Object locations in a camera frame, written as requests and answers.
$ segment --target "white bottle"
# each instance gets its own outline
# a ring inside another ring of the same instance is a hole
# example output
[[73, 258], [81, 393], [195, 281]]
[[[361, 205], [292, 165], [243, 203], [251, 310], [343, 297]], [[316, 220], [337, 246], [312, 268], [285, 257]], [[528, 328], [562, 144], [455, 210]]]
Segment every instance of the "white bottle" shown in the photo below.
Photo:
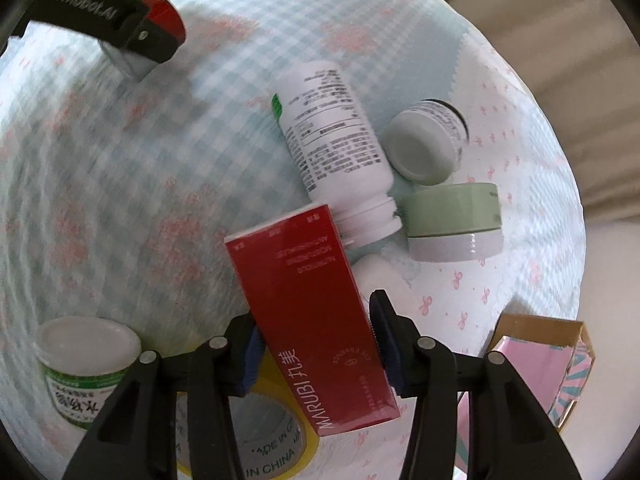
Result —
[[393, 173], [340, 67], [313, 61], [275, 81], [271, 102], [314, 202], [331, 208], [342, 241], [355, 249], [402, 227], [387, 195]]

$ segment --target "white jar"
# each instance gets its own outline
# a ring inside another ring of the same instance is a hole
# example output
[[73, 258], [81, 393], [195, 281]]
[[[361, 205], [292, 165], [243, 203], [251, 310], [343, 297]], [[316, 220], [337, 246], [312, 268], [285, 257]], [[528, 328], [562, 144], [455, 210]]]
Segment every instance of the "white jar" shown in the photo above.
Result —
[[140, 339], [108, 319], [68, 316], [40, 325], [34, 348], [56, 411], [87, 430], [140, 355]]
[[340, 67], [299, 64], [275, 81], [271, 102], [309, 198], [328, 204], [342, 241], [355, 249], [402, 227], [387, 195], [393, 173]]
[[382, 144], [398, 173], [434, 186], [460, 168], [468, 137], [459, 111], [444, 101], [425, 99], [393, 118], [382, 132]]

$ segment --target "screw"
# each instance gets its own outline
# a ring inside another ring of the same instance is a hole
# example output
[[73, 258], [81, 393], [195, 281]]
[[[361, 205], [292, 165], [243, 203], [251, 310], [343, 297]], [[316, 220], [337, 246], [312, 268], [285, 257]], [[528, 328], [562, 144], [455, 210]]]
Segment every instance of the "screw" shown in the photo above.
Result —
[[501, 365], [504, 363], [504, 355], [500, 352], [489, 352], [489, 362], [494, 365]]
[[226, 340], [226, 337], [221, 335], [209, 339], [209, 346], [214, 350], [222, 350], [228, 343], [229, 341]]
[[432, 350], [436, 348], [436, 341], [431, 337], [421, 337], [418, 339], [418, 346], [423, 350]]
[[140, 354], [140, 362], [143, 365], [148, 365], [155, 361], [156, 357], [158, 356], [153, 350], [147, 350], [146, 352], [142, 352], [142, 354]]

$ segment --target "white cap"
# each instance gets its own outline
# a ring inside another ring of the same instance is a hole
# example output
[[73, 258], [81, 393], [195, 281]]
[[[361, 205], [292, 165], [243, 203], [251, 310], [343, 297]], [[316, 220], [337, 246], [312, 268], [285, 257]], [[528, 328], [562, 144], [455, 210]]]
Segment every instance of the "white cap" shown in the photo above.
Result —
[[448, 236], [408, 238], [409, 256], [416, 262], [465, 262], [502, 252], [502, 229]]
[[40, 325], [35, 351], [47, 368], [73, 376], [100, 376], [124, 370], [140, 355], [132, 329], [99, 317], [59, 317]]
[[340, 232], [344, 247], [357, 249], [399, 231], [402, 221], [395, 215], [397, 208], [396, 201], [384, 195], [379, 203], [364, 211], [355, 214], [350, 214], [350, 211], [334, 214], [335, 226]]
[[460, 154], [446, 128], [433, 118], [403, 112], [382, 134], [386, 156], [398, 173], [423, 186], [449, 178], [460, 165]]

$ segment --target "checkered fabric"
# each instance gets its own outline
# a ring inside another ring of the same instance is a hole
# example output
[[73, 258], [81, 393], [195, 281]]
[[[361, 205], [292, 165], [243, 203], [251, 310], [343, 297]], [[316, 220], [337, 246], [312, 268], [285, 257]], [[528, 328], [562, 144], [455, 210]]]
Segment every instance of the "checkered fabric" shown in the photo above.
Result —
[[[269, 106], [273, 76], [297, 61], [340, 63], [376, 131], [418, 100], [452, 102], [471, 142], [451, 181], [498, 185], [499, 256], [420, 264], [401, 232], [350, 254], [396, 266], [423, 333], [477, 354], [505, 307], [575, 317], [585, 237], [570, 168], [510, 67], [446, 3], [170, 1], [187, 41], [142, 83], [91, 38], [45, 25], [0, 64], [0, 418], [48, 478], [82, 431], [47, 399], [36, 327], [105, 317], [169, 355], [247, 309], [223, 237], [308, 202]], [[410, 190], [396, 176], [395, 198]], [[413, 411], [400, 406], [398, 420], [322, 439], [296, 478], [397, 478]]]

